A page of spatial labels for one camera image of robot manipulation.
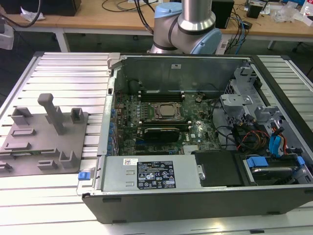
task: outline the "blue tab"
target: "blue tab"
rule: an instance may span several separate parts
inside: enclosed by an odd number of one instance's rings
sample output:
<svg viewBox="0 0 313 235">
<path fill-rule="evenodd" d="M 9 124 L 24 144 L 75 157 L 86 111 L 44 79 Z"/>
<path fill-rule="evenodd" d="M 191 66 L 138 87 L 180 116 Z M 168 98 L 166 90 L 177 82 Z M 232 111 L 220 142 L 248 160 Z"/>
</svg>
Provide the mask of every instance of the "blue tab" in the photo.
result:
<svg viewBox="0 0 313 235">
<path fill-rule="evenodd" d="M 249 168 L 252 167 L 265 167 L 268 166 L 268 162 L 265 157 L 250 157 L 246 161 L 248 163 Z"/>
<path fill-rule="evenodd" d="M 282 138 L 280 136 L 271 136 L 269 139 L 269 152 L 274 154 L 277 158 L 280 158 L 281 156 L 278 154 L 279 146 L 282 141 Z"/>
<path fill-rule="evenodd" d="M 156 6 L 155 18 L 163 18 L 178 15 L 182 12 L 179 2 L 166 2 Z"/>
<path fill-rule="evenodd" d="M 303 160 L 303 158 L 301 156 L 298 156 L 297 160 L 298 160 L 300 165 L 305 165 L 305 162 L 304 162 L 304 160 Z"/>
<path fill-rule="evenodd" d="M 90 180 L 90 172 L 79 172 L 78 180 Z"/>
</svg>

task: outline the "workbench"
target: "workbench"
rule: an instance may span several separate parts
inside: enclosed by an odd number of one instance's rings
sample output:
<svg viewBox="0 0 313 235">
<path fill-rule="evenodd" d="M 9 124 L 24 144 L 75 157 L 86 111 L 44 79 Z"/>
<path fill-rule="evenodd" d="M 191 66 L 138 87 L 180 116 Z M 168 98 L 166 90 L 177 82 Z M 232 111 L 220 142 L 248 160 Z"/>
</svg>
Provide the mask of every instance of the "workbench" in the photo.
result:
<svg viewBox="0 0 313 235">
<path fill-rule="evenodd" d="M 125 35 L 150 35 L 142 25 L 137 12 L 110 12 L 101 7 L 103 0 L 82 0 L 82 4 L 76 16 L 46 16 L 46 20 L 37 21 L 30 28 L 15 27 L 18 31 L 52 32 L 56 34 L 61 52 L 69 52 L 66 33 L 92 33 L 92 34 L 125 34 Z M 116 0 L 109 0 L 105 7 L 116 10 Z M 238 6 L 244 0 L 235 0 L 235 9 L 242 18 L 246 12 Z M 134 4 L 123 3 L 124 8 L 132 8 Z M 148 24 L 154 26 L 154 14 L 150 8 L 142 7 L 143 14 Z M 26 24 L 19 15 L 8 15 L 12 20 Z M 275 23 L 270 16 L 259 16 L 257 19 L 244 18 L 253 23 L 247 39 L 267 41 L 294 41 L 313 42 L 313 27 L 306 26 L 303 22 Z M 222 29 L 222 41 L 217 53 L 223 54 L 225 43 L 237 33 L 237 23 L 230 20 L 226 29 Z"/>
<path fill-rule="evenodd" d="M 52 93 L 62 112 L 81 107 L 89 113 L 80 169 L 96 165 L 100 126 L 108 87 L 108 53 L 37 54 L 0 108 L 0 146 L 8 135 L 15 107 L 45 113 L 37 102 L 41 93 Z M 288 58 L 259 56 L 313 129 L 313 84 Z M 275 101 L 262 86 L 269 103 Z M 312 234 L 313 202 L 283 215 L 244 216 L 180 221 L 103 225 L 77 195 L 78 174 L 0 178 L 0 234 Z"/>
</svg>

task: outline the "sticker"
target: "sticker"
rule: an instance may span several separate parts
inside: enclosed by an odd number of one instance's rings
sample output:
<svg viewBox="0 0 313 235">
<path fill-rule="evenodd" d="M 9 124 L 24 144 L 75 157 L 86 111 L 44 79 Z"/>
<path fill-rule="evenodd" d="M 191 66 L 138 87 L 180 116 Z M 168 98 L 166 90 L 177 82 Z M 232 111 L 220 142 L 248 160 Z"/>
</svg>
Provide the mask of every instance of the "sticker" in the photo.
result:
<svg viewBox="0 0 313 235">
<path fill-rule="evenodd" d="M 124 158 L 123 165 L 137 165 L 138 158 Z"/>
<path fill-rule="evenodd" d="M 181 69 L 181 64 L 172 64 L 171 68 L 180 70 Z"/>
<path fill-rule="evenodd" d="M 172 161 L 138 162 L 137 175 L 139 189 L 176 188 Z"/>
</svg>

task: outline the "computer case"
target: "computer case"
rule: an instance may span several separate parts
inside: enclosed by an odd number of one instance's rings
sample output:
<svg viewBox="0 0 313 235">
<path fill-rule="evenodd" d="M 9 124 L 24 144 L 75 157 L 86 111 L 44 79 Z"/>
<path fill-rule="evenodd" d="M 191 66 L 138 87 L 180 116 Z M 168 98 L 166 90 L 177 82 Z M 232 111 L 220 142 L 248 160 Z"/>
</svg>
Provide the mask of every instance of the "computer case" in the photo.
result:
<svg viewBox="0 0 313 235">
<path fill-rule="evenodd" d="M 21 7 L 27 11 L 37 12 L 38 0 L 0 0 L 0 5 L 7 14 L 19 14 Z M 44 0 L 41 12 L 44 15 L 75 16 L 81 0 Z"/>
</svg>

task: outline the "green circuit board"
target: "green circuit board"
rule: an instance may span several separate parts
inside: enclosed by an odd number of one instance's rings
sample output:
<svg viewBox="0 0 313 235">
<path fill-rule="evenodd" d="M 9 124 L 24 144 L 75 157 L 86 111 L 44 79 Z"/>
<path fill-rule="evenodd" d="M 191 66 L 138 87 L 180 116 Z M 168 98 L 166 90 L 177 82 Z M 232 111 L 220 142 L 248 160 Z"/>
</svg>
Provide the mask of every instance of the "green circuit board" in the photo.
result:
<svg viewBox="0 0 313 235">
<path fill-rule="evenodd" d="M 192 149 L 220 149 L 219 139 L 215 136 L 210 120 L 210 100 L 196 102 L 202 94 L 185 94 L 185 100 L 180 103 L 168 102 L 178 109 L 176 120 L 190 121 L 189 131 L 181 131 L 177 142 L 147 143 L 140 137 L 141 120 L 155 121 L 155 107 L 160 103 L 143 103 L 135 95 L 117 96 L 118 130 L 121 133 L 119 155 L 171 155 L 186 153 L 188 146 Z"/>
</svg>

